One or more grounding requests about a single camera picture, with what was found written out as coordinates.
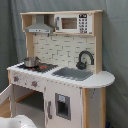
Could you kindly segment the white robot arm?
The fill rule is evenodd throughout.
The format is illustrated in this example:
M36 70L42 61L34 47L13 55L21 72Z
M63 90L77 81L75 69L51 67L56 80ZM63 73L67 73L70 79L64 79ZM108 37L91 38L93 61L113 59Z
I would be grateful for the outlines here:
M0 117L0 128L37 128L33 121L25 115L13 118Z

